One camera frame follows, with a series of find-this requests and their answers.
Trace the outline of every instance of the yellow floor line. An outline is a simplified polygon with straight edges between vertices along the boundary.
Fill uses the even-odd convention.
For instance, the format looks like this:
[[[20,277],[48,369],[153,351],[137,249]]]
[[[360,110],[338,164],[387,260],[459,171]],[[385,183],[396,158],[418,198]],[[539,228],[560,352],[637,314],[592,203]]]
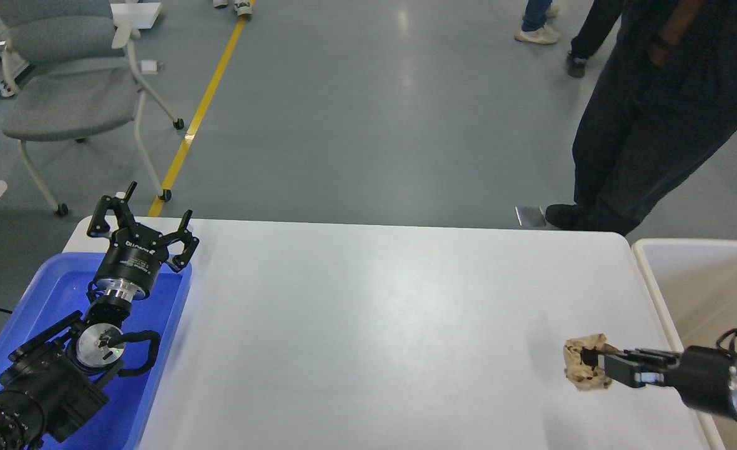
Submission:
[[[251,0],[251,5],[254,6],[254,0]],[[223,76],[223,72],[226,70],[226,65],[228,65],[229,59],[232,56],[234,46],[238,43],[240,33],[243,31],[243,26],[246,25],[246,17],[247,16],[241,16],[238,19],[237,25],[234,27],[232,36],[226,44],[226,49],[224,49],[223,54],[221,55],[216,72],[213,73],[213,77],[210,79],[210,84],[208,84],[208,89],[204,92],[204,96],[202,97],[202,102],[199,103],[199,108],[196,109],[196,114],[193,116],[191,125],[188,126],[185,139],[183,139],[182,144],[179,145],[179,150],[176,152],[174,161],[171,163],[171,167],[168,168],[168,173],[166,173],[165,179],[163,179],[163,189],[171,189],[174,185],[176,176],[179,174],[179,169],[182,168],[182,164],[185,162],[185,157],[188,156],[188,151],[191,150],[193,139],[196,138],[196,133],[199,131],[199,126],[202,124],[204,115],[208,113],[208,107],[210,106],[213,96],[216,94],[216,89],[218,88],[221,77]],[[162,200],[154,197],[154,202],[151,203],[151,209],[149,210],[149,217],[159,216],[160,212],[163,210],[163,204],[164,202],[162,202]]]

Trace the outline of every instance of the blue tray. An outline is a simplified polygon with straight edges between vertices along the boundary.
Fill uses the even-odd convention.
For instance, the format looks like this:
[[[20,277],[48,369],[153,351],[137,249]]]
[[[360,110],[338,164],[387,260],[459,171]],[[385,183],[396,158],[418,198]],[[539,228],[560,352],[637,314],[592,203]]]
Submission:
[[[88,310],[85,291],[102,258],[100,253],[62,253],[43,263],[0,335],[0,374],[11,365],[8,355],[26,340],[74,311],[84,314]],[[134,302],[132,315],[123,324],[125,333],[154,330],[162,336],[152,370],[142,376],[114,378],[103,389],[110,402],[99,413],[62,444],[45,436],[43,448],[132,450],[137,447],[188,298],[190,280],[191,267],[173,273],[163,265],[151,296]],[[148,347],[146,342],[127,345],[124,367],[143,364]]]

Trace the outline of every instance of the gray floor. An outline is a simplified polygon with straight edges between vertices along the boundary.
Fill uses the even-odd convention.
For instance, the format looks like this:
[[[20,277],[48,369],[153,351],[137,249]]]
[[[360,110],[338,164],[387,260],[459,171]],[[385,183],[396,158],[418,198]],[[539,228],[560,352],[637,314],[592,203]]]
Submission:
[[[554,46],[513,40],[524,4],[256,0],[162,216],[518,228],[514,206],[570,201],[571,141],[613,39],[571,79],[563,59],[591,0],[563,3]],[[186,123],[234,25],[210,0],[163,0],[138,43],[164,63],[150,80]],[[0,99],[0,124],[10,106]],[[32,144],[71,208],[58,219],[0,132],[0,304],[16,304],[101,194],[137,179],[145,216],[131,133]],[[162,176],[182,134],[153,102],[144,134]],[[644,237],[737,239],[737,134],[629,239]]]

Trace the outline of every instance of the white bin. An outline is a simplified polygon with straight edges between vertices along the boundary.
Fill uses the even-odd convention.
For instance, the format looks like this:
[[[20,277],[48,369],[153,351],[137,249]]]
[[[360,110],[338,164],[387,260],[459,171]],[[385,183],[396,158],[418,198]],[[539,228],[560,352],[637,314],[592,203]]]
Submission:
[[[725,331],[737,328],[737,241],[642,239],[632,251],[672,350],[714,347]],[[726,448],[737,450],[737,422],[714,421]]]

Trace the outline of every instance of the person's hand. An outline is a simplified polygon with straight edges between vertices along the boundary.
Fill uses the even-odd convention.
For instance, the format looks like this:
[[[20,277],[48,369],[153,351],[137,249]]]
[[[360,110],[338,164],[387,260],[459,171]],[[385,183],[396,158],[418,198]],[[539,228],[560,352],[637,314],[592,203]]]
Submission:
[[[669,51],[669,49],[654,45],[654,43],[649,46],[646,54],[649,55],[649,61],[658,68],[665,66],[668,59],[671,57],[671,51]]]

